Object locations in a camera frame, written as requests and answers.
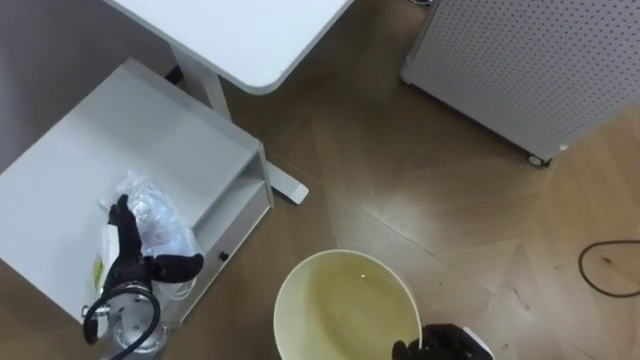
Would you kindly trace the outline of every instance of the herringbone parquet floor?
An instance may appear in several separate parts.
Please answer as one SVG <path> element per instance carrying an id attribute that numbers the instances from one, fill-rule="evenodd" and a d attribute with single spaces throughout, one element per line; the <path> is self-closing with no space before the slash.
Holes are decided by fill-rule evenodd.
<path id="1" fill-rule="evenodd" d="M 277 200 L 174 333 L 167 359 L 277 359 L 282 280 L 335 247 L 387 263 L 425 323 L 470 326 L 497 359 L 640 359 L 638 300 L 595 293 L 576 266 L 591 242 L 640 237 L 640 109 L 535 169 L 518 148 L 399 82 L 427 11 L 357 0 L 273 94 L 226 86 L 236 122 L 311 193 L 298 207 Z M 634 290 L 638 259 L 640 247 L 594 251 L 587 272 L 610 290 Z M 2 310 L 38 335 L 11 338 L 0 353 L 97 358 L 50 304 L 33 310 L 34 300 L 19 299 Z M 10 326 L 0 339 L 17 331 Z"/>

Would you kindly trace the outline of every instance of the white desk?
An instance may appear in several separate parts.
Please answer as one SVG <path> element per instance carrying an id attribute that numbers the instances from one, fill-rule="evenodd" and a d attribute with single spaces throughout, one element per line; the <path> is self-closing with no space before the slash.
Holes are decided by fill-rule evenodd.
<path id="1" fill-rule="evenodd" d="M 275 90 L 353 0 L 106 0 L 169 42 L 192 94 L 228 115 L 218 75 L 244 91 Z M 308 189 L 269 166 L 300 203 Z"/>

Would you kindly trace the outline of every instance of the caster wheel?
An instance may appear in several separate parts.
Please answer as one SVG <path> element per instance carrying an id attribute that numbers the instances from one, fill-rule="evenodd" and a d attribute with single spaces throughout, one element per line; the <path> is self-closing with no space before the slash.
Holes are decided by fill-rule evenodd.
<path id="1" fill-rule="evenodd" d="M 551 159 L 543 160 L 533 154 L 529 154 L 529 163 L 539 169 L 546 169 L 551 165 Z"/>

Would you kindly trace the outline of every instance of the black glove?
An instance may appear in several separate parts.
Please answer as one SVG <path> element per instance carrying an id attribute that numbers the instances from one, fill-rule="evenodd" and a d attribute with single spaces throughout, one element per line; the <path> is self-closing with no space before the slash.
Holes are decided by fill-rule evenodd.
<path id="1" fill-rule="evenodd" d="M 109 224 L 118 227 L 120 254 L 107 273 L 104 293 L 132 281 L 151 288 L 151 275 L 142 257 L 142 241 L 136 216 L 129 209 L 128 200 L 129 196 L 120 196 L 109 211 Z"/>
<path id="2" fill-rule="evenodd" d="M 452 324 L 422 328 L 422 348 L 418 340 L 393 345 L 393 360 L 493 360 L 493 357 L 464 329 Z"/>
<path id="3" fill-rule="evenodd" d="M 135 267 L 136 271 L 133 273 L 133 277 L 136 277 L 135 280 L 144 280 L 148 286 L 151 286 L 151 280 L 172 284 L 193 280 L 204 265 L 204 257 L 201 254 L 193 256 L 159 255 L 142 258 L 142 241 L 138 232 L 136 216 L 129 209 L 128 201 L 128 195 L 121 195 L 118 198 L 118 202 L 111 206 L 109 223 L 118 227 L 120 240 L 119 259 L 127 259 L 131 263 L 127 269 Z M 107 277 L 109 282 L 115 282 L 117 283 L 115 285 L 118 285 L 129 280 L 120 273 L 114 273 L 112 274 L 113 276 Z M 108 288 L 114 287 L 113 284 L 108 285 Z"/>

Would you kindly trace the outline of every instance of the tabletop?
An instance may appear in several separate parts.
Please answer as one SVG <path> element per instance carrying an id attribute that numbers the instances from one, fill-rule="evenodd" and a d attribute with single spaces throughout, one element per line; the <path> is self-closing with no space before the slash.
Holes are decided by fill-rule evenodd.
<path id="1" fill-rule="evenodd" d="M 256 95 L 275 90 L 353 0 L 106 0 Z"/>
<path id="2" fill-rule="evenodd" d="M 105 195 L 147 175 L 189 225 L 260 143 L 129 60 L 0 175 L 0 258 L 78 321 L 96 295 Z"/>

